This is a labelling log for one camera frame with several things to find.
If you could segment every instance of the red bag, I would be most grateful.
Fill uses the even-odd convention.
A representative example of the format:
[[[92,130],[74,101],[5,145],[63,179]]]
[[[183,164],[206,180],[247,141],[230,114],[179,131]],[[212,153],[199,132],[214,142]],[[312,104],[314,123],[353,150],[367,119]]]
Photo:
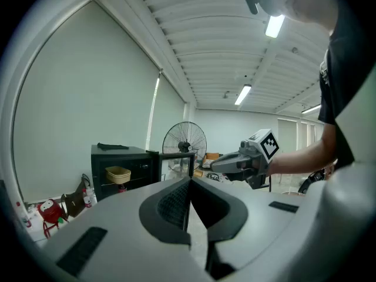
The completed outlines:
[[[59,217],[63,218],[63,211],[59,204],[53,199],[45,201],[38,205],[38,212],[43,217],[44,221],[48,223],[57,223]]]

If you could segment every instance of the person's arm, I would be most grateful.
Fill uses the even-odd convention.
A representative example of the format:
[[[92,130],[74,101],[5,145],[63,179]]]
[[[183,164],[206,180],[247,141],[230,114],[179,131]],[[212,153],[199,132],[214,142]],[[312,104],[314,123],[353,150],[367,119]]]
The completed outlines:
[[[310,173],[335,160],[335,126],[326,123],[321,139],[304,149],[274,157],[267,175],[275,173]]]

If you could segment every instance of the person's forearm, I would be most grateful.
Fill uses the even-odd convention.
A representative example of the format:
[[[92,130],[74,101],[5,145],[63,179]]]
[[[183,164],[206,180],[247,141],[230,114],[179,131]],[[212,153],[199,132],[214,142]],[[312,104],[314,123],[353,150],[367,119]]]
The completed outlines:
[[[268,175],[275,173],[311,173],[320,170],[335,160],[332,149],[318,142],[292,153],[282,153],[270,163]]]

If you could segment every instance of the ceiling light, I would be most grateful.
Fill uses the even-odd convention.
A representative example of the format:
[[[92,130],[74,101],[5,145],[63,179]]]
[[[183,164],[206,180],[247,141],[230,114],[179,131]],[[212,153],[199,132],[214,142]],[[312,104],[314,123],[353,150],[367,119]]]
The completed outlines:
[[[241,104],[241,102],[243,101],[243,99],[246,98],[246,96],[249,93],[250,89],[251,89],[250,85],[244,85],[243,90],[241,90],[241,93],[240,93],[239,97],[236,99],[235,105],[238,106],[239,104]]]
[[[265,34],[272,38],[276,38],[282,27],[283,20],[284,20],[284,15],[269,16]]]
[[[311,108],[309,108],[309,109],[306,109],[306,110],[302,111],[302,114],[306,114],[306,113],[312,112],[313,110],[317,110],[317,109],[319,109],[320,107],[321,107],[321,105],[313,106],[313,107],[311,107]]]

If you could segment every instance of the black t-shirt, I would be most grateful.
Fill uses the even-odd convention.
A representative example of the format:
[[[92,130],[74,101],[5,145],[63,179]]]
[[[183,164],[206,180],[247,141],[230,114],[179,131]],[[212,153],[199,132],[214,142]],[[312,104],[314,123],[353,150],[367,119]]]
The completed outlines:
[[[335,125],[336,168],[354,161],[353,154],[335,118],[357,93],[374,64],[372,47],[357,18],[338,0],[338,19],[320,66],[321,110],[318,119]]]

